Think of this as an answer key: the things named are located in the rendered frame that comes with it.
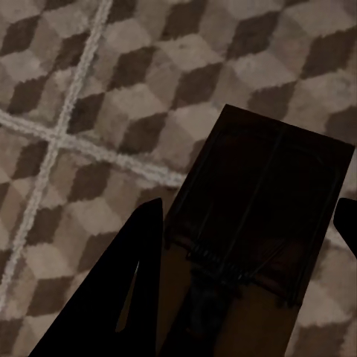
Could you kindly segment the mousetrap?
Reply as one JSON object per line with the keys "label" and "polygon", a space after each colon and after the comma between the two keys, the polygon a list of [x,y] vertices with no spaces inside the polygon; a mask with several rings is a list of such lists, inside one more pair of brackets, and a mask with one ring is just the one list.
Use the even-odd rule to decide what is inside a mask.
{"label": "mousetrap", "polygon": [[355,148],[226,104],[164,219],[155,357],[284,357]]}

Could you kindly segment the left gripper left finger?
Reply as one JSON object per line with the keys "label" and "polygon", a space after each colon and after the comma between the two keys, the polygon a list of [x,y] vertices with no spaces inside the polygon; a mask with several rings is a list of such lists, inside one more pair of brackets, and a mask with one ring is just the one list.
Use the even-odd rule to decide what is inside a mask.
{"label": "left gripper left finger", "polygon": [[161,198],[137,207],[28,357],[155,357],[163,230]]}

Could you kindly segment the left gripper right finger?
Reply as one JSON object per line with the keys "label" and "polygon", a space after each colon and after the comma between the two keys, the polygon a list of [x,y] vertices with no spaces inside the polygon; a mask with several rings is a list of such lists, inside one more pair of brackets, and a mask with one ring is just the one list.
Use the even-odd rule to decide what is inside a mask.
{"label": "left gripper right finger", "polygon": [[357,200],[340,198],[333,223],[357,258]]}

